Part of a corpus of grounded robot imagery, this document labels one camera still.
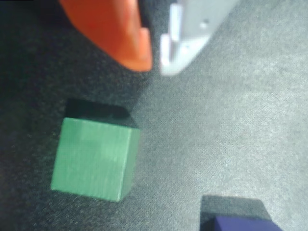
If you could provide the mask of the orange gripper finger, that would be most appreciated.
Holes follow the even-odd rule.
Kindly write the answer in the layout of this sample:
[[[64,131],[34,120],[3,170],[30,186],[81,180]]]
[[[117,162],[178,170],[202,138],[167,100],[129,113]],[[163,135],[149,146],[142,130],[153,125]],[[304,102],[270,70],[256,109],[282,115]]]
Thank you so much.
[[[62,0],[72,25],[124,67],[152,69],[150,31],[142,27],[136,0]]]

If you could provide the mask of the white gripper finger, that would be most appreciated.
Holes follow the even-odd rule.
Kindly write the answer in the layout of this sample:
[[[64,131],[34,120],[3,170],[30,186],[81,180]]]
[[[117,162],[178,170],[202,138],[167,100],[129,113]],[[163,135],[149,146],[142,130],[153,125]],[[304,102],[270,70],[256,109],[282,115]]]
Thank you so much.
[[[169,8],[168,32],[160,37],[160,73],[183,71],[209,42],[236,0],[178,0]]]

